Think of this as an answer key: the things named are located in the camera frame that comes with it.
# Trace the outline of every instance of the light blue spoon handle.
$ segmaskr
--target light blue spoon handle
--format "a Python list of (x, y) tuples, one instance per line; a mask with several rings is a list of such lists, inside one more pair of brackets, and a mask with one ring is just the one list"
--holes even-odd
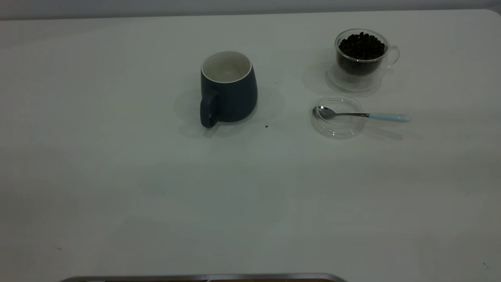
[(370, 113), (369, 118), (387, 120), (387, 121), (396, 121), (396, 122), (409, 122), (412, 120), (412, 117), (409, 116), (408, 114), (377, 113), (377, 112)]

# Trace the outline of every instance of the metal spoon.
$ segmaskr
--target metal spoon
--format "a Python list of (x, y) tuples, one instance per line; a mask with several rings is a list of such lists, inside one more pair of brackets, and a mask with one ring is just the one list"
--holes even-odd
[(397, 114), (397, 113), (336, 113), (333, 110), (324, 107), (318, 106), (318, 113), (323, 119), (332, 119), (337, 115), (351, 115), (351, 116), (360, 116), (360, 117), (368, 117), (372, 119), (380, 119), (387, 121), (396, 121), (396, 122), (409, 122), (412, 120), (412, 117), (408, 114)]

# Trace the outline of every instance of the glass cup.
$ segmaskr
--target glass cup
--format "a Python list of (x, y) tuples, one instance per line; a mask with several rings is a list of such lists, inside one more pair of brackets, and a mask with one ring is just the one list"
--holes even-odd
[(367, 118), (348, 115), (324, 118), (318, 110), (320, 106), (329, 108), (336, 113), (364, 113), (364, 109), (357, 100), (347, 96), (323, 97), (310, 111), (310, 121), (313, 128), (323, 136), (334, 139), (348, 139), (355, 137), (364, 129)]
[[(352, 34), (369, 34), (375, 36), (385, 45), (384, 54), (372, 60), (359, 60), (344, 54), (339, 49), (343, 39)], [(393, 51), (395, 56), (389, 58), (388, 54)], [(351, 92), (361, 92), (371, 89), (381, 82), (386, 70), (396, 63), (400, 57), (400, 51), (395, 45), (390, 45), (388, 40), (381, 34), (365, 30), (351, 29), (343, 31), (336, 38), (336, 42), (329, 54), (329, 69), (327, 74), (338, 87)]]

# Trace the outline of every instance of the mug rim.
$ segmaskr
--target mug rim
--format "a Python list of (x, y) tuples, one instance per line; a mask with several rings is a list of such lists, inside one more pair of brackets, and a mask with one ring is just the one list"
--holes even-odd
[[(213, 80), (213, 79), (210, 79), (210, 78), (209, 78), (209, 77), (208, 77), (208, 76), (207, 76), (207, 75), (203, 72), (203, 66), (204, 66), (204, 64), (207, 62), (207, 60), (208, 60), (210, 57), (212, 57), (212, 56), (214, 56), (214, 55), (221, 54), (221, 53), (236, 53), (236, 54), (242, 55), (244, 58), (246, 58), (246, 59), (247, 59), (247, 61), (249, 62), (249, 65), (250, 65), (249, 70), (247, 71), (247, 73), (246, 73), (244, 76), (242, 76), (241, 78), (239, 78), (239, 79), (237, 79), (237, 80), (234, 80), (234, 81), (229, 81), (229, 82), (215, 81), (215, 80)], [(202, 72), (202, 75), (203, 75), (206, 79), (208, 79), (208, 80), (210, 80), (210, 81), (212, 81), (212, 82), (215, 82), (215, 83), (221, 83), (221, 84), (229, 84), (229, 83), (235, 83), (235, 82), (237, 82), (237, 81), (241, 81), (242, 79), (246, 78), (246, 77), (247, 77), (247, 76), (251, 73), (251, 71), (252, 71), (253, 67), (254, 67), (254, 66), (253, 66), (253, 64), (252, 64), (252, 61), (251, 61), (251, 60), (250, 60), (250, 59), (249, 59), (246, 55), (244, 55), (244, 54), (242, 54), (242, 53), (240, 53), (240, 52), (237, 52), (237, 51), (223, 50), (223, 51), (220, 51), (220, 52), (217, 52), (217, 53), (214, 53), (214, 54), (209, 55), (209, 56), (208, 56), (208, 57), (207, 57), (207, 58), (206, 58), (206, 59), (202, 62), (202, 65), (200, 66), (200, 71)]]
[[(354, 32), (354, 31), (362, 31), (362, 32), (367, 32), (367, 31), (369, 31), (369, 32), (372, 32), (372, 33), (374, 33), (374, 34), (377, 34), (377, 35), (378, 35), (378, 39), (379, 39), (379, 40), (381, 40), (381, 41), (383, 41), (383, 40), (384, 40), (384, 43), (385, 43), (385, 45), (386, 45), (386, 50), (384, 51), (384, 54), (383, 54), (383, 55), (381, 55), (381, 56), (379, 56), (379, 57), (377, 57), (377, 58), (375, 58), (375, 59), (371, 59), (371, 60), (361, 60), (361, 59), (355, 59), (355, 58), (353, 58), (353, 57), (350, 57), (350, 56), (346, 55), (343, 51), (341, 51), (341, 49), (339, 49), (338, 41), (339, 41), (339, 38), (340, 38), (343, 34), (345, 34), (345, 33), (347, 33), (347, 32)], [(379, 60), (383, 59), (386, 55), (388, 55), (388, 53), (390, 52), (390, 47), (391, 47), (391, 46), (390, 46), (390, 43), (388, 42), (388, 40), (387, 40), (384, 36), (382, 36), (382, 35), (381, 35), (380, 33), (378, 33), (378, 32), (375, 32), (375, 31), (373, 31), (373, 30), (368, 30), (368, 29), (348, 29), (348, 30), (345, 30), (345, 31), (341, 32), (341, 33), (340, 33), (340, 34), (336, 37), (336, 41), (335, 41), (334, 45), (335, 45), (335, 47), (336, 47), (336, 51), (338, 51), (338, 53), (339, 53), (339, 54), (341, 54), (341, 56), (345, 57), (345, 58), (346, 58), (346, 59), (348, 59), (348, 60), (355, 61), (355, 62), (360, 62), (360, 63), (372, 63), (372, 62), (377, 62), (377, 61), (379, 61)]]

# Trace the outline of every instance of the white wall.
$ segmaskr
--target white wall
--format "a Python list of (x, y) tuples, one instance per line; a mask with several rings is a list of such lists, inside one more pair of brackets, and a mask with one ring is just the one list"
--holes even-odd
[(0, 19), (501, 7), (501, 0), (0, 0)]

